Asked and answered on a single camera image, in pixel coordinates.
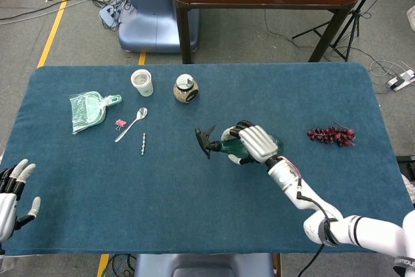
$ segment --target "table leg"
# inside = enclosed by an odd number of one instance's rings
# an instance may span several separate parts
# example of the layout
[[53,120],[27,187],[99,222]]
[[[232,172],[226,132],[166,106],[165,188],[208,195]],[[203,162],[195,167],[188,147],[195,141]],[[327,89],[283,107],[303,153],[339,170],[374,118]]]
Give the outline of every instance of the table leg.
[[336,10],[331,18],[329,25],[320,38],[313,54],[310,56],[309,62],[319,62],[323,57],[325,51],[331,44],[331,40],[336,36],[337,31],[342,26],[344,20],[347,18],[350,10]]
[[180,50],[183,64],[192,64],[190,52],[189,18],[186,8],[176,8],[177,27],[179,31]]
[[272,255],[272,264],[277,271],[275,277],[282,277],[281,253],[274,253]]

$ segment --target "plastic cup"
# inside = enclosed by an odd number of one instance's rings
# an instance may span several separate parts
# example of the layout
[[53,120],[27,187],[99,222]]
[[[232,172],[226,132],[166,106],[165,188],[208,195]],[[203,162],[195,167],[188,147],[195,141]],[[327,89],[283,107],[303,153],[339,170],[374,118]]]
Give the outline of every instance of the plastic cup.
[[131,83],[142,96],[149,97],[153,94],[151,74],[146,69],[138,69],[133,72],[131,75]]

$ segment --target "silver spoon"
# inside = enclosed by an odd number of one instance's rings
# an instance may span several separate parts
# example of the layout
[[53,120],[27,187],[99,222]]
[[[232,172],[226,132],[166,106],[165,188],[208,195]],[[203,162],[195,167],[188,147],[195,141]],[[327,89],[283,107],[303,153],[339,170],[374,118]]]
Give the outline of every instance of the silver spoon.
[[125,130],[123,131],[123,133],[121,133],[121,134],[118,136],[118,138],[116,138],[116,139],[115,139],[115,142],[118,142],[120,139],[122,139],[122,138],[123,138],[123,136],[127,133],[127,131],[128,131],[128,130],[130,130],[130,128],[132,127],[132,125],[133,125],[134,123],[136,123],[136,121],[139,121],[140,119],[144,118],[145,116],[147,116],[147,109],[146,109],[145,107],[142,107],[142,108],[140,108],[140,109],[138,110],[138,112],[137,112],[137,117],[136,117],[136,120],[134,120],[134,121],[131,123],[131,125],[129,125],[129,126],[128,126],[128,128],[127,128],[127,129],[125,129]]

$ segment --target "blue tablecloth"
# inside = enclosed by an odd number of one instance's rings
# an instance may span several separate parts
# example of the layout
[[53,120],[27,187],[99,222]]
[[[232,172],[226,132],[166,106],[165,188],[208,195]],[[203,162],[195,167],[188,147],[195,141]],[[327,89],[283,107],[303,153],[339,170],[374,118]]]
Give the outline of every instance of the blue tablecloth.
[[[299,211],[258,164],[225,154],[208,160],[194,129],[216,125],[212,139],[242,119],[285,144],[303,178],[344,216],[401,224],[412,209],[365,68],[352,63],[145,66],[154,94],[130,83],[137,66],[37,69],[1,167],[37,164],[19,206],[42,198],[38,218],[5,243],[8,254],[72,252],[315,252]],[[199,97],[181,104],[172,88],[189,73]],[[106,120],[72,135],[69,96],[121,94]],[[116,119],[148,116],[118,143]],[[354,147],[310,141],[306,131],[338,121],[356,131]],[[141,155],[142,133],[147,134]],[[356,252],[354,246],[328,252]]]

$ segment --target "green dustpan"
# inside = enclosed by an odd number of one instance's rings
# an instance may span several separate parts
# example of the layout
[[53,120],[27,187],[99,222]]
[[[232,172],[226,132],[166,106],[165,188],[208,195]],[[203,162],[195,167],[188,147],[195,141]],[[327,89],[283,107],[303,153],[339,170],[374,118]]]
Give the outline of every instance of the green dustpan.
[[72,106],[73,134],[90,126],[98,125],[105,119],[105,108],[121,102],[120,95],[101,97],[98,92],[91,91],[70,98]]

